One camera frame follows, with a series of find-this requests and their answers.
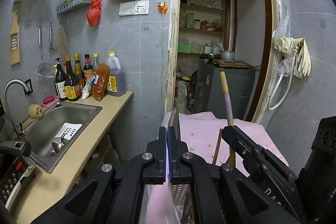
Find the cream rubber gloves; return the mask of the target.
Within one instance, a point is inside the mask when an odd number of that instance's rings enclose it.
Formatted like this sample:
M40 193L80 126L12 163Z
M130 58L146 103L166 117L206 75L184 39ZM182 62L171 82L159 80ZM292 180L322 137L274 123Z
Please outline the cream rubber gloves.
M296 76L300 79L310 75L311 60L304 38L294 39L281 36L274 42L276 50L284 54L278 66L280 76Z

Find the dark soy sauce bottle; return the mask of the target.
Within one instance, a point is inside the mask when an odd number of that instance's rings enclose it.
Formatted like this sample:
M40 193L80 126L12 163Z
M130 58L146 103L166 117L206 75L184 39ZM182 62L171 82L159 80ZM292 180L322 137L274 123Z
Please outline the dark soy sauce bottle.
M67 76L64 83L66 95L69 101L77 101L81 97L81 90L79 82L72 70L70 55L65 56Z

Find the grey wall shelf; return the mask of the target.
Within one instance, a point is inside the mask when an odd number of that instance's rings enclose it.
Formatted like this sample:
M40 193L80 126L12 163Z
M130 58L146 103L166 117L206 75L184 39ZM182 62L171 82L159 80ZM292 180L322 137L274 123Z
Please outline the grey wall shelf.
M89 5L91 0L70 0L66 3L62 3L60 6L56 8L57 14L66 13L72 10L76 10L79 7Z

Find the orange wall plug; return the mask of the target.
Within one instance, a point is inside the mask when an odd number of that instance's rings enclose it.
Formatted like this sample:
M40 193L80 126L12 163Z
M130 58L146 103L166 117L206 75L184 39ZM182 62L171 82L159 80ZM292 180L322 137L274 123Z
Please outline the orange wall plug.
M160 14L165 14L168 11L168 5L166 2L158 2L157 3L157 10Z

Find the pink floral tablecloth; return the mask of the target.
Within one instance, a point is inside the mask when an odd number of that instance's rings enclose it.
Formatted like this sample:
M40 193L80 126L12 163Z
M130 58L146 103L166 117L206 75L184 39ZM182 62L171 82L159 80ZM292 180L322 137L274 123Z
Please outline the pink floral tablecloth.
M239 119L235 119L234 124L257 144L270 150L285 164L288 163L262 125ZM219 130L227 125L227 120L216 118L210 111L190 115L179 114L179 125L181 141L187 144L189 151L211 163L215 154ZM148 186L148 194L145 222L165 223L170 221L176 223L169 181L167 180L162 185Z

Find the pink soap dish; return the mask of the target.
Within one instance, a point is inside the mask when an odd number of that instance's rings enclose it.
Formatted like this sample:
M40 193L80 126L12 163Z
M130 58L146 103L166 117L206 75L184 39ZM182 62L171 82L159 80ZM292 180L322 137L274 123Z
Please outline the pink soap dish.
M49 97L46 97L44 100L43 100L43 107L44 108L50 108L51 106L53 106L54 104L56 104L57 102L59 102L59 97L58 96L49 96Z

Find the white perforated utensil holder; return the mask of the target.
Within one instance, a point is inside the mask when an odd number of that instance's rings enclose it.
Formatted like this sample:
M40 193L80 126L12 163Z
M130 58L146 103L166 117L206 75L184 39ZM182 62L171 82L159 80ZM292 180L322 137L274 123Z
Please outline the white perforated utensil holder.
M177 139L180 140L181 132L179 124L179 113L176 107L173 108L173 110L170 113L168 119L167 134L169 127L175 128ZM173 213L174 220L177 223L194 223L193 205L189 185L188 184L173 185L173 183L171 182L170 184L171 184L170 186L171 198L174 209Z

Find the white wall switch socket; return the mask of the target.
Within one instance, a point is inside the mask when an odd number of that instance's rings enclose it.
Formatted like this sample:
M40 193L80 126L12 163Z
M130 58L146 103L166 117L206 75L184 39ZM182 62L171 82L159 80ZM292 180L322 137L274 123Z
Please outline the white wall switch socket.
M119 15L147 15L149 13L149 1L133 1L120 3Z

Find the red plastic bag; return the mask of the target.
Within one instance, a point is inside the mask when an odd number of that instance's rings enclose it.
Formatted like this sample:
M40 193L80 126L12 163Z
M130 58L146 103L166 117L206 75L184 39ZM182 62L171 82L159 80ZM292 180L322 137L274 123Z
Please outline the red plastic bag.
M87 11L87 21L91 27L98 24L101 16L101 0L91 0L91 7Z

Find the green box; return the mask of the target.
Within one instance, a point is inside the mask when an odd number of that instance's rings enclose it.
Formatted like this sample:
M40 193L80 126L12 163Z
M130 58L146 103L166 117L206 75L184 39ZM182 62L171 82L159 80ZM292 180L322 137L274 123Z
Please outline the green box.
M178 53L191 53L192 45L178 44Z

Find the black wok pan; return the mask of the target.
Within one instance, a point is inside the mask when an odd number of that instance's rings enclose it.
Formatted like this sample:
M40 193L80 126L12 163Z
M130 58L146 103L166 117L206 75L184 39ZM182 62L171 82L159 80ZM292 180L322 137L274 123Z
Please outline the black wok pan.
M13 155L29 157L31 155L31 145L26 140L3 141L0 144L1 151L9 151Z

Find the wooden grater board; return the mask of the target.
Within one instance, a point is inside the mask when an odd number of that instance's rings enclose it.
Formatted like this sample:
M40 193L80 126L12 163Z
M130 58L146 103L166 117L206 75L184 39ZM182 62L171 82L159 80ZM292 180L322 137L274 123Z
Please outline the wooden grater board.
M20 53L19 53L19 13L21 9L21 1L15 1L13 3L12 13L13 21L9 34L9 55L10 55L10 65L20 63Z

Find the loofah sponge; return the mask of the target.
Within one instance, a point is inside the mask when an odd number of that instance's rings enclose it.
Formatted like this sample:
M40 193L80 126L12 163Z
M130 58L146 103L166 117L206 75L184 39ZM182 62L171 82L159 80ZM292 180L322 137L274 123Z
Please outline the loofah sponge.
M29 117L31 119L38 119L43 115L43 109L38 104L31 104L28 109Z

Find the wooden chopstick purple band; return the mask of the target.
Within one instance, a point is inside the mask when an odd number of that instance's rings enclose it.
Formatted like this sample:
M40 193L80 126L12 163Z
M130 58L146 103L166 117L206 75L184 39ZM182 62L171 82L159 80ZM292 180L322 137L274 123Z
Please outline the wooden chopstick purple band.
M222 84L222 89L223 89L223 94L224 94L225 108L226 108L226 113L227 113L227 124L228 126L233 126L234 118L232 114L230 92L229 92L228 82L227 82L225 72L220 72L219 77L220 77L220 82ZM229 157L226 163L230 163L231 165L236 166L236 153L232 147L230 147L230 154L229 154Z

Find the hanging mesh strainer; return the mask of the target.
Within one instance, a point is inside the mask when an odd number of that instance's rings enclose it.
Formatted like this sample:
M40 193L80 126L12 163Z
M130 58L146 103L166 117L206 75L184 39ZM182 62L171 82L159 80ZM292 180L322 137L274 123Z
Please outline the hanging mesh strainer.
M48 87L54 83L55 72L53 66L50 63L43 61L42 26L39 26L38 29L38 44L41 63L37 67L36 78L42 86Z

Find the orange spice packet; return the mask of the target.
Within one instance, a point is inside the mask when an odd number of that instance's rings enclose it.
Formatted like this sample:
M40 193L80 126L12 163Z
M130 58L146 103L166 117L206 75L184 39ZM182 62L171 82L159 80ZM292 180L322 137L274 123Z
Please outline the orange spice packet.
M104 98L110 67L106 63L102 63L98 66L95 74L96 78L93 82L91 94L97 101L101 101Z

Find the black pump bottle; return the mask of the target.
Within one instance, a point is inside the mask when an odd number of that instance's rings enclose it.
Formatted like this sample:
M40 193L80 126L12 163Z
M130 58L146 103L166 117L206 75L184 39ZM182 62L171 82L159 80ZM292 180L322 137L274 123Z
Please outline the black pump bottle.
M60 58L58 57L55 60L57 61L55 75L56 92L61 101L66 101L68 100L65 89L66 74L64 73L62 65L60 64Z

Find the grey cabinet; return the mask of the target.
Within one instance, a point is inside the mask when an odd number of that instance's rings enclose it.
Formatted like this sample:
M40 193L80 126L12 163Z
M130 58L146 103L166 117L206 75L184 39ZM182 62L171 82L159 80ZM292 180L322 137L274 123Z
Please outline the grey cabinet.
M234 118L243 119L252 94L255 69L216 67L200 59L197 70L192 113L211 112L216 118L227 117L229 96Z

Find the induction cooker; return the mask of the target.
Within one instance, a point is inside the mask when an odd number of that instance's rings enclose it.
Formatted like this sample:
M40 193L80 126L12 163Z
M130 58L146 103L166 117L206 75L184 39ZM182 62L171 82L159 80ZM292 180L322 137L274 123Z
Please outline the induction cooker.
M30 159L1 152L1 201L7 211L11 211L35 168L36 165Z

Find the chrome faucet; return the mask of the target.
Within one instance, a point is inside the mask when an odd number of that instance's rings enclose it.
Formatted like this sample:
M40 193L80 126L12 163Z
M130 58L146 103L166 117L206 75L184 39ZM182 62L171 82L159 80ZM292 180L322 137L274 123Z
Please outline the chrome faucet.
M15 135L19 136L18 125L28 118L28 100L26 94L30 91L27 84L20 79L12 79L6 84L3 92L3 103L7 116L14 129Z

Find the large vinegar jug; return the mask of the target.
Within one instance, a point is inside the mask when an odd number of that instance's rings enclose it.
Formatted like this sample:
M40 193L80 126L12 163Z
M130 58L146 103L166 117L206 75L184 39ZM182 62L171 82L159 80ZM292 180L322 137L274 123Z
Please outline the large vinegar jug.
M116 97L124 95L126 92L125 75L114 51L109 52L106 63L109 65L106 93Z

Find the beige kitchen counter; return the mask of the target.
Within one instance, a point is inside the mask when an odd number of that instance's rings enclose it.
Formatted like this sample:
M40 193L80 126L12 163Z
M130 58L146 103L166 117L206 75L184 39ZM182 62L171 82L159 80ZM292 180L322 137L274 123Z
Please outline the beige kitchen counter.
M105 96L100 102L90 97L84 101L85 105L100 106L102 110L76 138L51 174L40 167L36 169L36 178L13 213L16 223L31 223L72 190L90 155L132 95L128 90L120 97Z

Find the stainless steel sink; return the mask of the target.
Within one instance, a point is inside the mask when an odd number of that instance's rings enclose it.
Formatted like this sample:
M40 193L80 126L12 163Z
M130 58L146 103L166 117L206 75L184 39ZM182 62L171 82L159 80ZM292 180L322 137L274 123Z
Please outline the stainless steel sink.
M102 110L101 106L58 102L25 128L30 158L52 173L67 149Z

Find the metal pot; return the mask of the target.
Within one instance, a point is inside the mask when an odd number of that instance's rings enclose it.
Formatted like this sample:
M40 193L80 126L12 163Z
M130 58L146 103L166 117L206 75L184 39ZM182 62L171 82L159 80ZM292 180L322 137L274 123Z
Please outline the metal pot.
M220 51L220 58L224 61L234 61L235 52L234 51Z

